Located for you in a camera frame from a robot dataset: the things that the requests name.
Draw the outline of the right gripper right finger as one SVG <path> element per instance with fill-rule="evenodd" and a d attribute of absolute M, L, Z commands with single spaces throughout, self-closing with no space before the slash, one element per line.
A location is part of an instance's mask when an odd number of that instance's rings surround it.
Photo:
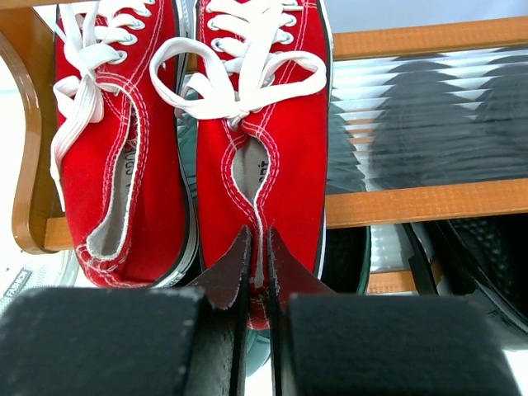
<path fill-rule="evenodd" d="M 270 229 L 276 395 L 517 395 L 483 312 L 459 298 L 333 292 Z"/>

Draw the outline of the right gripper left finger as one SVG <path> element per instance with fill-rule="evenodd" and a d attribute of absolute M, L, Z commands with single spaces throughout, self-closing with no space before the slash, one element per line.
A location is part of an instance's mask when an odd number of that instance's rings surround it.
<path fill-rule="evenodd" d="M 241 395 L 252 234 L 189 285 L 40 288 L 1 317 L 4 395 Z"/>

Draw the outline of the red canvas sneaker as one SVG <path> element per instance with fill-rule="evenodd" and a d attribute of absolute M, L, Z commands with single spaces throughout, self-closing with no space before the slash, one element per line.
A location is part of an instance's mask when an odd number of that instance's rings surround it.
<path fill-rule="evenodd" d="M 197 122 L 200 258 L 213 266 L 252 234 L 248 326 L 265 330 L 267 235 L 319 275 L 333 39 L 322 1 L 199 1 L 190 39 L 171 38 L 149 72 L 159 96 Z"/>
<path fill-rule="evenodd" d="M 79 265 L 103 288 L 173 286 L 194 261 L 198 229 L 176 117 L 149 65 L 166 40 L 188 36 L 186 4 L 65 3 L 53 30 L 49 172 Z"/>

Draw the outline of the black loafer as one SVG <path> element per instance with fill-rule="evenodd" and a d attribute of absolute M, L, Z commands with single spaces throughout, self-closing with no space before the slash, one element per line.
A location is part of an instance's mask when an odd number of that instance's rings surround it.
<path fill-rule="evenodd" d="M 527 342 L 527 57 L 491 62 L 458 164 L 477 207 L 427 224 L 451 291 L 484 310 L 510 348 Z"/>

